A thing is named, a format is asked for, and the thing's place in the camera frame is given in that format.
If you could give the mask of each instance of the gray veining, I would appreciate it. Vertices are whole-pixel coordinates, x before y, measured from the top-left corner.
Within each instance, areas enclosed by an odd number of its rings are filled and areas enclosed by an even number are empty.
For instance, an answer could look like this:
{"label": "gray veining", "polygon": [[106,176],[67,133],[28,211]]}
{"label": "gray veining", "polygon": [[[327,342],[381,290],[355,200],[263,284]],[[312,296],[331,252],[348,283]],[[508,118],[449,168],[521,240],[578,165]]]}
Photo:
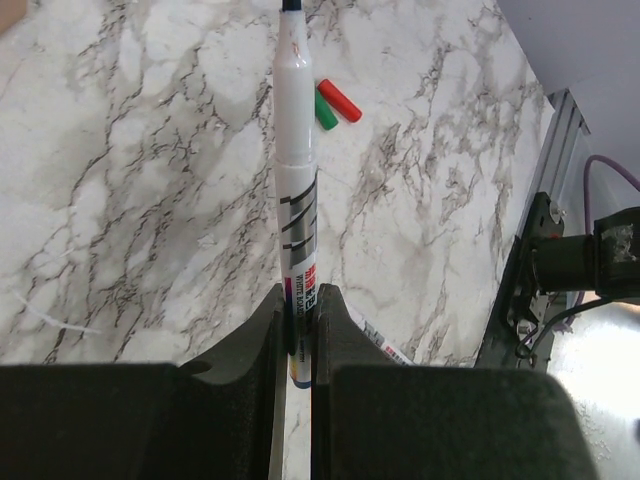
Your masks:
{"label": "gray veining", "polygon": [[[306,3],[318,80],[364,112],[318,127],[319,278],[415,361],[470,365],[551,108],[494,1]],[[42,0],[0,38],[0,361],[182,362],[278,281],[277,14]]]}

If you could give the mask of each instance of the marker cap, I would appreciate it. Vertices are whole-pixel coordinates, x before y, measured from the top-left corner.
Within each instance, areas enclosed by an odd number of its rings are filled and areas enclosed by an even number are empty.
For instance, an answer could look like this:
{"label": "marker cap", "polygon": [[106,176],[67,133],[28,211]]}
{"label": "marker cap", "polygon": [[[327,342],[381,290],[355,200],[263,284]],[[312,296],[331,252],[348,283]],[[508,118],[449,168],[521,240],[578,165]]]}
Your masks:
{"label": "marker cap", "polygon": [[351,100],[345,97],[337,87],[328,79],[322,80],[318,84],[318,90],[329,105],[338,110],[340,114],[350,122],[357,122],[362,117],[362,112]]}
{"label": "marker cap", "polygon": [[331,130],[338,124],[338,119],[331,111],[331,107],[320,95],[320,92],[316,88],[316,118],[325,130]]}

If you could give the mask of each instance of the marker barrel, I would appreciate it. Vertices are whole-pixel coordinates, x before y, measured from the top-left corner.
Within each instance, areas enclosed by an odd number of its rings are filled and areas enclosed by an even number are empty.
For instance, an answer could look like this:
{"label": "marker barrel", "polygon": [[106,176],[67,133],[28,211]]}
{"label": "marker barrel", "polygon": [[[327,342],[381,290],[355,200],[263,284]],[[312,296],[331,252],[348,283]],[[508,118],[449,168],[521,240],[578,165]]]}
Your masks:
{"label": "marker barrel", "polygon": [[317,303],[317,165],[312,152],[315,86],[301,11],[280,13],[273,64],[276,198],[288,330],[295,335],[290,375],[311,386],[311,315]]}

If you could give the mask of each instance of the red marker cap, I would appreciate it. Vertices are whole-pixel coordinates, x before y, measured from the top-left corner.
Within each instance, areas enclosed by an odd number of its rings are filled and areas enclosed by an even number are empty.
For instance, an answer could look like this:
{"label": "red marker cap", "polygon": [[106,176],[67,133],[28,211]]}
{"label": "red marker cap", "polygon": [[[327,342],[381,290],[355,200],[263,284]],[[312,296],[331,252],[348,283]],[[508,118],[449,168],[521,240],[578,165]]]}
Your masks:
{"label": "red marker cap", "polygon": [[362,117],[362,112],[351,100],[345,97],[336,86],[326,78],[318,84],[318,91],[333,108],[350,122],[357,122]]}

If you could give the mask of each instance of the metal bracket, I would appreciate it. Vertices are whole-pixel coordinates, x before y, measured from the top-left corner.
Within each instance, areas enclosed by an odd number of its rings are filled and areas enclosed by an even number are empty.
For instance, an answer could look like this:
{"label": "metal bracket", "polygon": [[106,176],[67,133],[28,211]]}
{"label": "metal bracket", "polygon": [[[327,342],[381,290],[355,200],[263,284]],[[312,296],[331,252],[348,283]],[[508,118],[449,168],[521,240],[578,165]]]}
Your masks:
{"label": "metal bracket", "polygon": [[[544,319],[549,298],[539,292],[535,281],[532,255],[536,241],[561,237],[564,232],[562,212],[544,192],[532,201],[522,232],[516,237],[493,306],[476,367],[531,368],[546,371],[547,362],[531,365],[515,354],[518,343]],[[553,338],[540,346],[540,358],[548,358]]]}

